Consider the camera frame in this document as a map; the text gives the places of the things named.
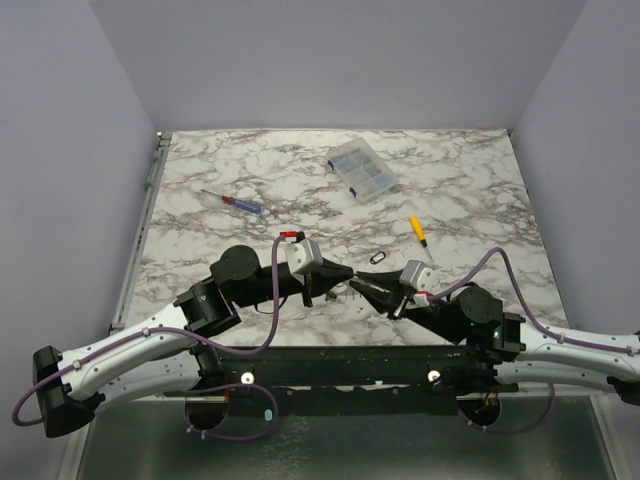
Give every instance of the blue screwdriver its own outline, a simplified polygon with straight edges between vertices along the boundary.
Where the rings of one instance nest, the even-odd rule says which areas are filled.
[[[200,189],[201,192],[208,193],[209,195],[213,195],[214,197],[218,197],[222,199],[224,203],[228,203],[229,205],[233,205],[234,207],[241,208],[242,210],[246,210],[250,213],[255,213],[256,215],[260,215],[262,212],[262,208],[260,205],[255,203],[247,202],[245,200],[238,200],[237,198],[228,197],[226,195],[220,195],[219,193],[210,192],[209,190],[205,190],[204,188]]]

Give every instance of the clear plastic container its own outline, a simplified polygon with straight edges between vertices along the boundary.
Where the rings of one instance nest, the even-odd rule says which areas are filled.
[[[363,138],[330,150],[326,158],[358,203],[373,200],[398,184],[398,176]]]

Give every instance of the marble tabletop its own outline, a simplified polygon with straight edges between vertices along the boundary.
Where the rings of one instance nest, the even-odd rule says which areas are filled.
[[[399,176],[399,185],[369,205],[355,202],[328,167],[328,150],[363,137]],[[255,216],[225,205],[201,188],[259,203]],[[246,244],[269,265],[274,237],[304,230],[325,258],[354,270],[402,269],[425,260],[408,218],[417,215],[437,267],[432,291],[459,279],[492,246],[504,247],[534,314],[567,326],[535,217],[504,130],[245,130],[173,135],[144,246],[127,325],[155,313],[193,283],[229,247]],[[376,266],[378,251],[387,258]],[[494,257],[477,282],[522,314],[504,266]],[[408,320],[377,314],[346,286],[337,301],[296,296],[281,311],[274,345],[443,344]],[[271,310],[271,304],[262,309]],[[257,345],[271,316],[239,311],[242,323],[217,337]]]

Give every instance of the gray wall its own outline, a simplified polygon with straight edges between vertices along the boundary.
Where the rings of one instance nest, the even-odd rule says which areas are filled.
[[[35,350],[106,334],[155,129],[85,0],[3,2],[0,62],[0,477],[54,479],[64,440],[11,408]]]
[[[514,127],[583,0],[90,0],[159,129]]]
[[[575,327],[640,330],[640,2],[588,2],[513,134]],[[640,409],[614,402],[635,478]]]

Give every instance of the white bolt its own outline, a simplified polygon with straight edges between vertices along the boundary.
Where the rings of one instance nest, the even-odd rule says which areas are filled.
[[[242,383],[244,383],[245,385],[252,385],[253,382],[256,381],[256,378],[253,376],[253,373],[251,372],[244,372],[242,374],[242,377],[240,377],[240,381]]]
[[[438,380],[440,380],[440,372],[437,370],[431,370],[428,374],[427,374],[427,379],[431,382],[431,383],[435,383]]]

